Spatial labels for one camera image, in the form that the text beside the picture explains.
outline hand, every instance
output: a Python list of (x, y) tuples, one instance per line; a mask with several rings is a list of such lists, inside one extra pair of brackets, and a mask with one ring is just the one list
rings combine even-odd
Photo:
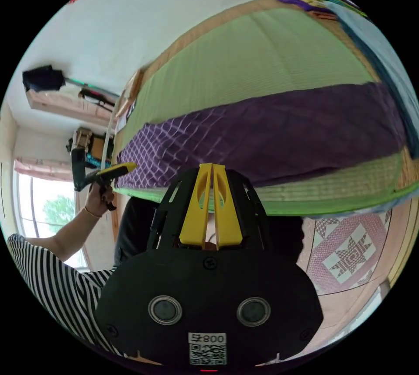
[(104, 213), (106, 213), (108, 210), (106, 204), (113, 202), (115, 198), (112, 187), (108, 187), (102, 197), (100, 196), (99, 191), (100, 186), (97, 183), (93, 183), (86, 199), (86, 209), (97, 217), (101, 217)]

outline person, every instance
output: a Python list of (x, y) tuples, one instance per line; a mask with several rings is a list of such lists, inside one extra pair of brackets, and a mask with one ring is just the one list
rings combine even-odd
[[(67, 331), (83, 341), (119, 356), (159, 365), (138, 353), (130, 357), (118, 351), (100, 331), (94, 311), (101, 289), (114, 270), (129, 258), (144, 252), (158, 203), (130, 198), (122, 215), (115, 243), (114, 266), (94, 272), (79, 272), (64, 262), (79, 251), (99, 219), (114, 200), (112, 188), (100, 196), (94, 183), (86, 204), (76, 217), (50, 238), (11, 235), (7, 245), (17, 269), (43, 307)], [(304, 233), (300, 217), (269, 217), (275, 250), (297, 262)], [(206, 243), (206, 249), (216, 246)]]

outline screw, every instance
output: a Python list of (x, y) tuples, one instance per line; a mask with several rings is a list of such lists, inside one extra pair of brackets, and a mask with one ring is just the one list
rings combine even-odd
[(106, 330), (112, 337), (118, 337), (118, 330), (114, 326), (108, 324)]
[(214, 257), (207, 257), (203, 264), (205, 269), (214, 270), (217, 267), (217, 260)]
[(306, 341), (313, 337), (314, 330), (312, 328), (306, 328), (301, 334), (300, 334), (300, 340)]

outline window curtain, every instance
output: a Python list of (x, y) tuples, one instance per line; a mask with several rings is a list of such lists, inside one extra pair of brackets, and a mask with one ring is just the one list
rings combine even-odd
[(70, 162), (17, 157), (14, 160), (14, 170), (19, 174), (44, 180), (73, 181)]

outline black and white striped clothing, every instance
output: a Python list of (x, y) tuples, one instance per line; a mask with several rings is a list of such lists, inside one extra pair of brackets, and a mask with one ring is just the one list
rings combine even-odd
[(64, 328), (88, 343), (126, 357), (106, 340), (94, 318), (101, 290), (114, 269), (79, 272), (18, 234), (10, 236), (7, 245), (32, 293)]

